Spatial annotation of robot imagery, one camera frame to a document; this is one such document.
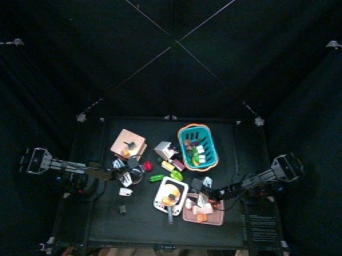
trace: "black curtain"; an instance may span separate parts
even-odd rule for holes
[[[305,176],[281,200],[287,242],[301,255],[341,255],[342,52],[326,58],[267,122],[270,154],[294,152]]]
[[[4,27],[2,34],[11,38]],[[58,192],[50,175],[19,172],[27,147],[68,157],[76,117],[20,47],[0,46],[0,254],[35,255],[52,232]]]

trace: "blue object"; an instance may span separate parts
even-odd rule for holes
[[[215,150],[214,141],[211,138],[211,132],[206,125],[190,124],[183,127],[178,132],[178,139],[185,159],[185,164],[190,170],[206,169],[209,167],[214,167],[218,164],[218,154]],[[190,142],[199,141],[199,145],[203,146],[206,155],[206,163],[201,163],[195,166],[191,162],[191,158],[187,156],[187,149],[185,146],[185,141],[190,140]]]

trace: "black enclosure wall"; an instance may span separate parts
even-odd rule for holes
[[[0,252],[34,253],[56,213],[51,177],[18,173],[22,150],[67,158],[86,113],[261,116],[270,156],[306,166],[281,202],[286,239],[340,255],[341,1],[12,0],[0,21]]]

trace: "yellow object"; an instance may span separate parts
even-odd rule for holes
[[[175,170],[175,166],[166,161],[162,162],[162,167],[167,169],[170,172]]]
[[[193,164],[194,164],[195,166],[199,166],[199,163],[197,162],[195,157],[193,157]]]
[[[123,149],[123,151],[122,151],[122,156],[123,156],[124,158],[128,158],[128,157],[131,156],[130,151],[128,151],[127,149]]]

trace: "black table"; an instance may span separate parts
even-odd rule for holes
[[[147,149],[143,157],[153,162],[154,170],[131,187],[134,193],[128,198],[119,196],[119,181],[96,180],[92,196],[76,195],[62,200],[55,225],[58,247],[246,248],[239,203],[225,212],[222,226],[186,222],[182,214],[174,218],[174,225],[170,225],[166,213],[153,205],[159,183],[150,183],[149,177],[159,173],[169,174],[158,163],[154,148],[161,141],[178,143],[178,131],[190,123],[202,123],[210,127],[219,164],[205,173],[186,171],[186,183],[191,183],[195,177],[203,179],[209,176],[214,180],[213,187],[222,188],[238,181],[246,173],[269,168],[263,128],[254,124],[254,120],[88,120],[79,124],[70,160],[82,163],[96,161],[110,168],[115,159],[110,148],[124,128],[146,138]],[[119,213],[123,200],[127,209],[124,215]],[[231,202],[233,200],[225,202],[226,208]]]

